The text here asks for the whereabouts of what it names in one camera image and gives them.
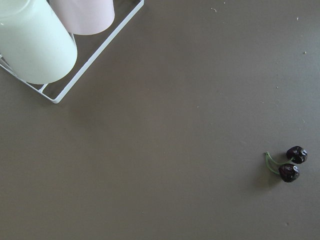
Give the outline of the white cup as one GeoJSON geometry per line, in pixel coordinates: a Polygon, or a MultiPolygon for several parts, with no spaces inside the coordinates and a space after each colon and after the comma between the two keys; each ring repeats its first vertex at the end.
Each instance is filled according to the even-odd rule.
{"type": "Polygon", "coordinates": [[[22,80],[49,84],[74,67],[78,50],[45,0],[0,2],[0,53],[22,80]]]}

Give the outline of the pink cup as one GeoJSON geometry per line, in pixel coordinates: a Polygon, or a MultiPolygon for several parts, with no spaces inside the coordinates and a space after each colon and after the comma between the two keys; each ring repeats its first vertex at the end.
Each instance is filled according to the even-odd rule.
{"type": "Polygon", "coordinates": [[[113,0],[51,0],[49,5],[66,30],[76,35],[101,33],[115,19],[113,0]]]}

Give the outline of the pair of dark cherries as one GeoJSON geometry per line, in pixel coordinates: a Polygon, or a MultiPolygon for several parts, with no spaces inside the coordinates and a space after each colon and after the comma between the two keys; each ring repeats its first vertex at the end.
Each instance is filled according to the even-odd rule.
{"type": "Polygon", "coordinates": [[[287,157],[286,162],[277,162],[266,151],[264,153],[264,162],[271,173],[279,176],[285,183],[292,183],[300,176],[300,170],[296,164],[300,165],[306,162],[308,152],[305,148],[297,145],[288,149],[285,156],[287,157]]]}

